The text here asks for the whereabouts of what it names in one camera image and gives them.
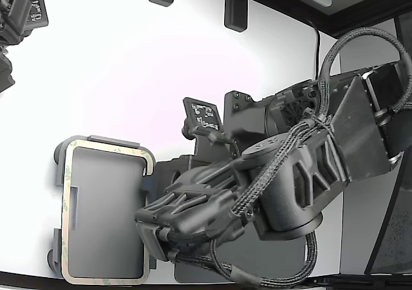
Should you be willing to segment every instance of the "black cable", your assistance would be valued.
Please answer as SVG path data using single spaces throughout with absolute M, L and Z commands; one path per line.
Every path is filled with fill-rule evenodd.
M 312 28 L 314 28 L 316 33 L 316 51 L 315 51 L 315 80 L 319 77 L 319 53 L 321 51 L 321 33 L 317 29 L 316 25 L 309 19 L 305 19 L 307 23 L 310 24 Z
M 211 252 L 211 258 L 213 260 L 214 266 L 216 270 L 219 272 L 219 274 L 223 277 L 225 277 L 227 280 L 230 280 L 230 274 L 226 271 L 226 269 L 223 267 L 221 262 L 218 259 L 218 254 L 216 251 L 216 246 L 217 246 L 218 241 L 217 240 L 211 240 L 211 245 L 210 245 L 210 252 Z
M 319 90 L 321 92 L 321 102 L 317 109 L 317 116 L 321 121 L 325 120 L 328 116 L 329 110 L 329 101 L 330 101 L 330 94 L 329 94 L 329 85 L 330 85 L 330 71 L 332 68 L 332 64 L 340 50 L 350 41 L 362 36 L 376 36 L 380 37 L 390 44 L 392 44 L 399 52 L 401 59 L 405 63 L 406 71 L 407 71 L 407 89 L 402 97 L 396 102 L 395 105 L 392 105 L 389 109 L 392 111 L 393 114 L 397 114 L 401 111 L 405 103 L 409 100 L 409 96 L 412 93 L 412 60 L 409 54 L 407 53 L 405 47 L 402 43 L 392 34 L 385 32 L 384 30 L 380 30 L 378 28 L 358 28 L 356 30 L 350 31 L 349 33 L 342 36 L 329 50 L 326 58 L 322 64 L 321 73 L 319 75 L 318 85 Z

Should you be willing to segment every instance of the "wire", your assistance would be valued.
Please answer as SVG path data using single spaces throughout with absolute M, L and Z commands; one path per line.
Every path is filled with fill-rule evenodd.
M 305 19 L 307 23 L 314 28 L 316 33 L 316 51 L 315 51 L 315 80 L 319 77 L 319 52 L 321 50 L 321 33 L 317 29 L 316 25 L 309 19 Z
M 388 41 L 398 50 L 402 60 L 405 63 L 407 71 L 407 89 L 405 90 L 402 97 L 398 100 L 398 102 L 395 105 L 392 105 L 389 110 L 391 110 L 394 114 L 397 114 L 404 108 L 406 102 L 409 100 L 409 97 L 412 93 L 412 60 L 405 47 L 395 36 L 388 32 L 385 32 L 384 30 L 380 30 L 378 28 L 358 28 L 342 36 L 329 50 L 322 64 L 321 74 L 319 75 L 318 80 L 318 86 L 321 92 L 321 102 L 317 110 L 317 116 L 321 121 L 324 121 L 328 116 L 330 101 L 329 82 L 332 64 L 338 52 L 340 52 L 342 48 L 347 45 L 347 43 L 362 36 L 376 36 Z

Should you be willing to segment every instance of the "braided cable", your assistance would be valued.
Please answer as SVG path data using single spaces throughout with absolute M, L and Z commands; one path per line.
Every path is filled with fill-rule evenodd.
M 288 137 L 282 142 L 275 156 L 263 167 L 253 183 L 242 193 L 232 207 L 232 213 L 241 217 L 247 212 L 262 192 L 271 184 L 289 153 L 298 146 L 305 134 L 311 131 L 307 121 L 301 121 L 289 131 Z
M 412 93 L 412 60 L 407 54 L 405 47 L 400 43 L 400 41 L 392 34 L 380 30 L 378 28 L 358 28 L 356 30 L 350 31 L 346 35 L 342 36 L 329 50 L 326 58 L 322 64 L 321 74 L 318 80 L 319 90 L 321 92 L 321 102 L 317 110 L 317 116 L 321 121 L 324 121 L 328 115 L 330 94 L 329 94 L 329 82 L 330 82 L 330 71 L 332 64 L 340 50 L 350 41 L 361 36 L 376 36 L 380 37 L 390 44 L 392 44 L 400 53 L 402 60 L 405 62 L 407 69 L 407 89 L 398 100 L 395 105 L 392 105 L 390 109 L 396 114 L 402 110 L 405 103 L 408 101 Z

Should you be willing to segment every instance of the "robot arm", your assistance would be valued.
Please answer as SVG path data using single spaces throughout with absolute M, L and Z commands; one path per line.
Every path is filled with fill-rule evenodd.
M 20 44 L 34 29 L 47 25 L 44 0 L 0 0 L 0 93 L 15 83 L 6 47 Z
M 406 81 L 400 63 L 329 76 L 339 50 L 363 35 L 386 39 L 399 50 Z M 228 93 L 224 125 L 216 106 L 186 98 L 183 135 L 196 139 L 196 153 L 183 171 L 180 165 L 163 180 L 171 184 L 165 195 L 135 214 L 144 244 L 158 260 L 199 266 L 233 282 L 300 284 L 315 266 L 314 230 L 322 210 L 351 182 L 391 171 L 412 144 L 398 127 L 410 120 L 402 110 L 410 108 L 411 92 L 412 62 L 403 46 L 384 31 L 361 28 L 337 41 L 318 81 L 260 102 Z M 216 248 L 240 237 L 249 222 L 261 240 L 306 236 L 301 272 L 276 280 L 220 262 Z

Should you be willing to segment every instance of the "white surface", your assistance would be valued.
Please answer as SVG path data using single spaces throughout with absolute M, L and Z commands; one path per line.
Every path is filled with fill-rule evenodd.
M 73 135 L 138 141 L 157 160 L 191 154 L 182 99 L 255 100 L 313 77 L 315 34 L 250 2 L 249 28 L 223 26 L 224 0 L 46 0 L 50 26 L 9 48 L 16 85 L 0 95 L 0 271 L 53 277 L 46 254 L 61 225 L 53 151 Z M 333 44 L 323 36 L 321 55 Z M 339 72 L 339 64 L 334 65 Z M 338 220 L 339 198 L 328 211 Z M 319 274 L 338 273 L 339 222 L 318 231 Z M 151 283 L 175 282 L 159 264 Z

